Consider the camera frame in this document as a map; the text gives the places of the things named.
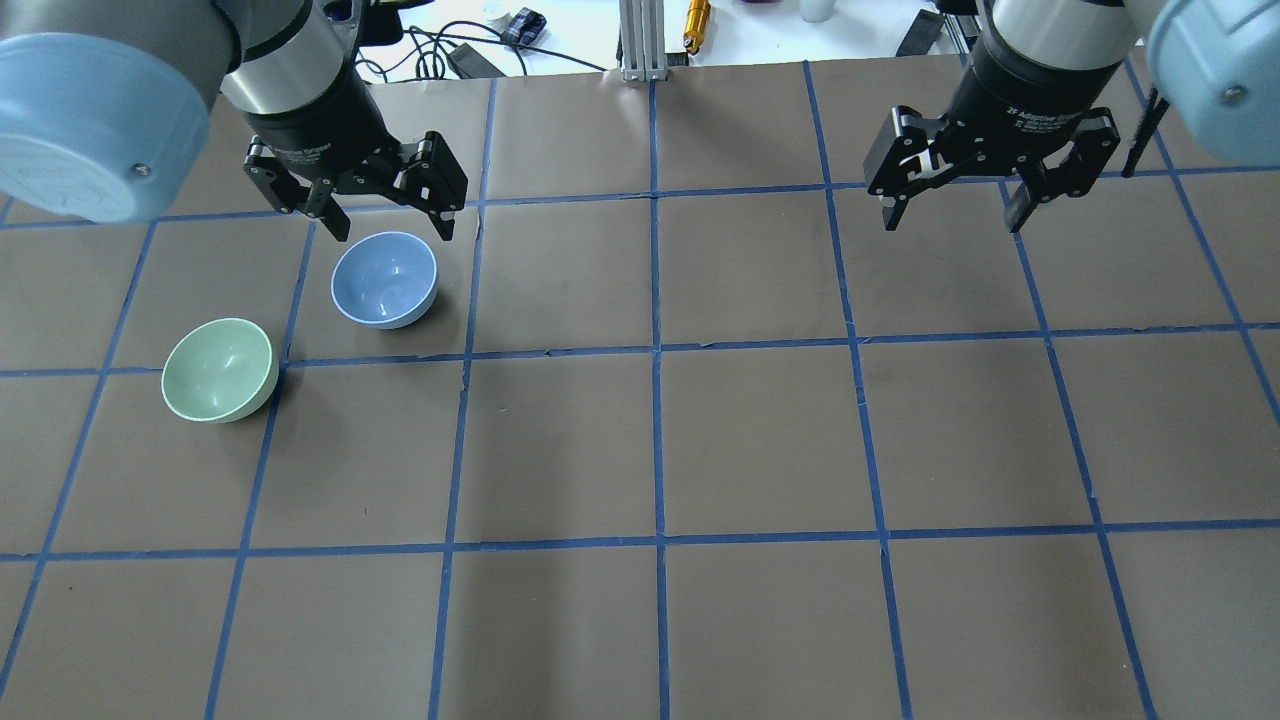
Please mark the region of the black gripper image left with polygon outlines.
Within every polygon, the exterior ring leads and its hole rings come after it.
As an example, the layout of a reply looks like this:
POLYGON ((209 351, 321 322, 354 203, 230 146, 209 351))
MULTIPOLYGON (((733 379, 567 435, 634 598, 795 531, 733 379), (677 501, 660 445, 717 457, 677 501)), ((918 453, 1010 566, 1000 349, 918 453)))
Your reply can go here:
POLYGON ((346 242, 349 218, 333 195, 376 195, 425 213, 442 241, 454 238, 468 177, 452 147, 436 131, 402 143, 353 69, 342 68, 332 86, 302 108, 241 114, 256 137, 243 170, 280 214, 300 211, 346 242))

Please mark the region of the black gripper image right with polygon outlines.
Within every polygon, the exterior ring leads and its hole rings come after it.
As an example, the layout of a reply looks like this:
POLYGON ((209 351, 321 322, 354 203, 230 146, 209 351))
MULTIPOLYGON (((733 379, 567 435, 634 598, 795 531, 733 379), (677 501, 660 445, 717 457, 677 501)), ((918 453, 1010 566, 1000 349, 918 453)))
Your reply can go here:
POLYGON ((867 192, 879 200, 884 229, 896 231, 911 199, 959 172, 1020 178, 1004 206, 1011 233, 1038 206, 1087 195, 1121 138, 1097 105, 1117 67, 1047 67, 1004 38, 979 38, 946 113, 892 108, 867 154, 867 192))

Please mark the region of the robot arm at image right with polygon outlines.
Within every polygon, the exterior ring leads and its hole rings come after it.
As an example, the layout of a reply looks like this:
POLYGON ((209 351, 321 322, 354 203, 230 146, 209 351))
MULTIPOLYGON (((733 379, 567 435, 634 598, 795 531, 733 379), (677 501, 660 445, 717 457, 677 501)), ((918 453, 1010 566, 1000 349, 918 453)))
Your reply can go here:
POLYGON ((1007 231, 1091 192, 1121 135, 1100 95, 1137 47, 1152 88, 1124 170, 1170 109, 1206 151, 1277 163, 1275 1, 978 1, 980 32, 937 118, 892 108, 863 164, 895 231, 918 195, 968 177, 1016 177, 1007 231))

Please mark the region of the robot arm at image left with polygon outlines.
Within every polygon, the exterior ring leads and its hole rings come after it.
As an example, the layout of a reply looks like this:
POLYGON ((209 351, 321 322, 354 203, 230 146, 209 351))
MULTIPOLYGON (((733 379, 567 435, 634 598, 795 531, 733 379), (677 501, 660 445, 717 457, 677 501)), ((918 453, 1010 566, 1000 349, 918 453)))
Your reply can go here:
POLYGON ((163 215, 216 100, 253 136, 243 169, 279 213, 344 241, 338 199, 425 213, 451 240, 468 179, 435 131, 404 143, 356 68, 371 1, 5 1, 3 192, 60 217, 163 215))

